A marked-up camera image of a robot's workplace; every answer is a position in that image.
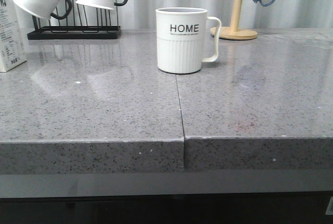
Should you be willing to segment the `white HOME cup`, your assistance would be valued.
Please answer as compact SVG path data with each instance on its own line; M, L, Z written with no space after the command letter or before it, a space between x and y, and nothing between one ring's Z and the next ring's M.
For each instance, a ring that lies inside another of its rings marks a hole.
M214 52L203 56L206 21L217 23ZM189 74L201 69L203 62L215 62L219 56L221 20L208 16L202 8L169 7L156 9L158 68L173 74Z

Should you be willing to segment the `blue white milk carton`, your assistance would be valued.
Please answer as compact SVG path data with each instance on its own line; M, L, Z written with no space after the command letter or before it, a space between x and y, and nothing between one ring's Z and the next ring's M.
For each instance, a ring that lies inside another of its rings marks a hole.
M26 62L23 41L13 0L1 0L1 72Z

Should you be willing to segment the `wooden mug tree stand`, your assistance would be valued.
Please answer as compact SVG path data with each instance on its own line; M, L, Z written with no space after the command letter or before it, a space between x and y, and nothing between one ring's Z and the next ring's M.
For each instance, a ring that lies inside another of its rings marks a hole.
M221 28L220 38L245 41L258 37L258 33L254 30L239 28L241 6L242 0L234 0L230 26Z

